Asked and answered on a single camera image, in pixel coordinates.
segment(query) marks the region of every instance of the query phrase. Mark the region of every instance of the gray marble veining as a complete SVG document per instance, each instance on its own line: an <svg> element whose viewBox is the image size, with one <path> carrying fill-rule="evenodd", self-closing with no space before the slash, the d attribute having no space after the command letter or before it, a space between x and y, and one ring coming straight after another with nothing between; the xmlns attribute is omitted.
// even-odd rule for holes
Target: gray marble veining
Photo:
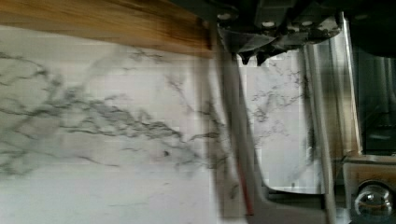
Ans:
<svg viewBox="0 0 396 224"><path fill-rule="evenodd" d="M2 223L245 223L213 62L0 34Z"/></svg>

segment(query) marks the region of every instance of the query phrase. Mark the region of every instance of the white marble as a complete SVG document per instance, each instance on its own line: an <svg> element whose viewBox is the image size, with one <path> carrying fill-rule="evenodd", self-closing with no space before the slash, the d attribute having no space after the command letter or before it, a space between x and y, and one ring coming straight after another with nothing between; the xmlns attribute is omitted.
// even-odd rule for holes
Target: white marble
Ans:
<svg viewBox="0 0 396 224"><path fill-rule="evenodd" d="M213 62L0 27L0 223L246 223Z"/></svg>
<svg viewBox="0 0 396 224"><path fill-rule="evenodd" d="M322 193L304 55L290 51L261 67L253 60L240 65L240 71L266 185L289 192Z"/></svg>

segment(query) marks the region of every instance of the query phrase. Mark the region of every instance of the black plastic part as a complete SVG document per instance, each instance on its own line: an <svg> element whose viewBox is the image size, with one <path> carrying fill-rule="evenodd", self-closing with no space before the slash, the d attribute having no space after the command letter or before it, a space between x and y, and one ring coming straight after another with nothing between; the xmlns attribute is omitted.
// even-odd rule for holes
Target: black plastic part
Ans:
<svg viewBox="0 0 396 224"><path fill-rule="evenodd" d="M295 2L296 0L260 0L256 9L255 25L262 27L264 21L272 21L275 26L281 25Z"/></svg>
<svg viewBox="0 0 396 224"><path fill-rule="evenodd" d="M380 57L396 58L396 2L373 1L348 11L352 43Z"/></svg>

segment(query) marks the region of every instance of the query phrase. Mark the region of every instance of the wooden shelf edge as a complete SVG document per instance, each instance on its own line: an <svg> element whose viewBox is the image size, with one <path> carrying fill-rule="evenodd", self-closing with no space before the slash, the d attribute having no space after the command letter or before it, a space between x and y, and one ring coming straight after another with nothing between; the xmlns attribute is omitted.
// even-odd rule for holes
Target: wooden shelf edge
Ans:
<svg viewBox="0 0 396 224"><path fill-rule="evenodd" d="M19 10L21 7L21 5L19 5L19 2L20 1L0 0L0 24L36 31L50 32L60 35L71 35L101 40L146 49L157 49L174 53L188 54L197 57L212 57L212 51L209 45L209 32L204 27L193 27L196 26L196 23L191 24L191 28L186 28L185 23L183 24L184 26L181 26L181 28L176 27L174 32L177 32L177 34L175 35L175 37L173 37L173 30L169 32L168 30L164 30L164 28L162 27L153 27L152 23L150 22L150 17L146 19L148 20L148 27L145 27L145 24L142 24L142 22L134 25L132 21L130 23L124 22L124 27L121 28L125 29L120 29L120 27L114 27L114 22L117 23L120 20L134 19L133 13L129 15L127 12L124 11L126 10L124 8L120 8L120 14L123 16L123 18L114 17L114 21L112 22L103 22L97 20L96 18L98 17L98 12L95 12L95 15L91 15L90 12L84 15L85 17L87 17L87 20L90 21L85 22L84 18L80 18L80 21L73 19L65 20L63 18L63 15L59 15L59 13L56 13L56 10L36 10L34 7L31 10L27 8L22 8L21 10ZM169 25L166 26L166 24L164 27L170 29L175 28L170 27Z"/></svg>

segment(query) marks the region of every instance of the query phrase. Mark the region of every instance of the marble backsplash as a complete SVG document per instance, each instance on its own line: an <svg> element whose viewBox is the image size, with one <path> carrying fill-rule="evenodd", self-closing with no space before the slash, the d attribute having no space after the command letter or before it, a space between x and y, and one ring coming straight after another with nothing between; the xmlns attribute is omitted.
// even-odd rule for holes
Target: marble backsplash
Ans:
<svg viewBox="0 0 396 224"><path fill-rule="evenodd" d="M241 65L257 150L270 187L317 193L304 69L282 57ZM246 223L214 66L1 26L0 222Z"/></svg>

